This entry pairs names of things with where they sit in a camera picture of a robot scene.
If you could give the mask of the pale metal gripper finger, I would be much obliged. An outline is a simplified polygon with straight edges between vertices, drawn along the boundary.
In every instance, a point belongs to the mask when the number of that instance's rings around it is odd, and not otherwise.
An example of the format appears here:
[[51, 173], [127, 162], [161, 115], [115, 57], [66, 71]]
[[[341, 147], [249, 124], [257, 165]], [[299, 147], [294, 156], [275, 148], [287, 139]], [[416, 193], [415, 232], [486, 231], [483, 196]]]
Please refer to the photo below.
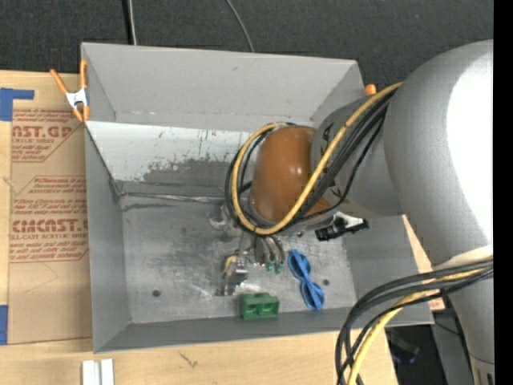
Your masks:
[[235, 274], [236, 274], [236, 255], [232, 254], [224, 259], [221, 267], [220, 276], [222, 279], [222, 285], [220, 293], [224, 296], [232, 295], [235, 286]]
[[255, 270], [256, 266], [256, 263], [249, 259], [238, 258], [236, 260], [235, 280], [236, 288], [238, 290], [241, 290], [243, 288], [243, 284], [249, 281], [249, 277]]

